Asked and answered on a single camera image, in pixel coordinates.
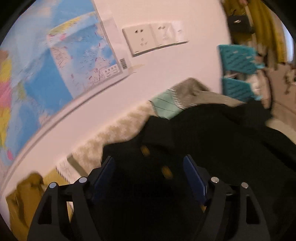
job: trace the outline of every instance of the black bag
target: black bag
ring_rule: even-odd
[[[250,25],[247,15],[234,15],[227,18],[228,27],[232,33],[253,34],[255,29]]]

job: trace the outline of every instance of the barcode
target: barcode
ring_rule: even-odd
[[[127,69],[128,68],[128,66],[126,65],[126,60],[124,58],[122,58],[120,60],[120,63],[121,63],[121,66],[122,66],[123,69]]]

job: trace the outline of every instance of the silver rivet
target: silver rivet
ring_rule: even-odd
[[[211,178],[211,181],[214,182],[214,183],[218,183],[218,182],[219,182],[219,178],[217,178],[217,177],[212,177],[212,178]]]
[[[248,185],[247,183],[242,183],[242,187],[243,187],[243,188],[248,188],[249,185]]]
[[[49,188],[55,188],[56,185],[57,185],[56,183],[50,183],[50,184],[49,184]]]
[[[85,183],[86,181],[87,181],[87,178],[86,177],[79,178],[79,182],[80,183]]]

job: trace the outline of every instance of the map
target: map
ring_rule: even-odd
[[[121,68],[91,0],[37,0],[0,46],[0,159]]]

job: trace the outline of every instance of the wall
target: wall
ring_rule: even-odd
[[[217,45],[230,43],[230,38],[219,0],[108,2],[119,29],[141,22],[182,20],[190,41],[132,58],[132,65],[143,65],[136,73],[92,98],[48,132],[7,175],[0,197],[0,212],[7,223],[9,214],[5,196],[17,182],[32,171],[46,174],[100,127],[140,102],[187,77],[199,79],[212,91],[221,90]]]

